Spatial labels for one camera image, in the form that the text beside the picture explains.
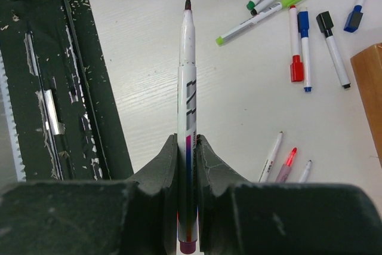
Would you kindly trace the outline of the pink highlighter pen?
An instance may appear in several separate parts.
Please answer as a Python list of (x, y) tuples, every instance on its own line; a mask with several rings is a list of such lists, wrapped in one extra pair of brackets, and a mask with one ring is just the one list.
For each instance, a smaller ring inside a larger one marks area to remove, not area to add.
[(278, 173), (278, 176), (276, 177), (275, 183), (285, 183), (286, 182), (286, 180), (287, 180), (287, 178), (291, 172), (292, 165), (293, 165), (294, 158), (295, 158), (296, 154), (297, 154), (297, 148), (293, 148), (292, 151), (290, 152), (288, 158), (286, 159), (286, 161), (282, 165), (282, 167)]

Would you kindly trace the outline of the blue capped whiteboard marker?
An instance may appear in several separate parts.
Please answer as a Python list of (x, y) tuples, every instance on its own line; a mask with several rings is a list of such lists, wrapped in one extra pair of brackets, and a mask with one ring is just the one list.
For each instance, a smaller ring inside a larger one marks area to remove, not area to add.
[(304, 183), (304, 182), (307, 182), (307, 178), (310, 174), (310, 170), (311, 170), (311, 167), (312, 167), (312, 163), (313, 161), (312, 160), (308, 160), (307, 161), (307, 164), (298, 180), (299, 183)]

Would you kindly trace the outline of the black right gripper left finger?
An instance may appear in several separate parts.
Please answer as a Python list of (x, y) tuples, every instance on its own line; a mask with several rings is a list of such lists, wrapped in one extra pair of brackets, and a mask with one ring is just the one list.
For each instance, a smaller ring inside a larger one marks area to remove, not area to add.
[(128, 179), (132, 184), (125, 218), (125, 254), (177, 252), (177, 136)]

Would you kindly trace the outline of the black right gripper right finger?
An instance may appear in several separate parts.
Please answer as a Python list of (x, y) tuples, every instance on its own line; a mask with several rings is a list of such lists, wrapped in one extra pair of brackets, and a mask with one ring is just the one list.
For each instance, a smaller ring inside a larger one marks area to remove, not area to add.
[(201, 134), (197, 135), (196, 176), (201, 252), (238, 254), (238, 229), (230, 187), (247, 180), (226, 164)]

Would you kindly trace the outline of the magenta capped marker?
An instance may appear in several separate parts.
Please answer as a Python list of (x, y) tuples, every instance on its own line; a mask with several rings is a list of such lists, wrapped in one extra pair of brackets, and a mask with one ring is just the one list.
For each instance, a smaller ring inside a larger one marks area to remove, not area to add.
[(186, 0), (180, 32), (177, 83), (178, 241), (183, 254), (196, 251), (196, 52), (191, 0)]

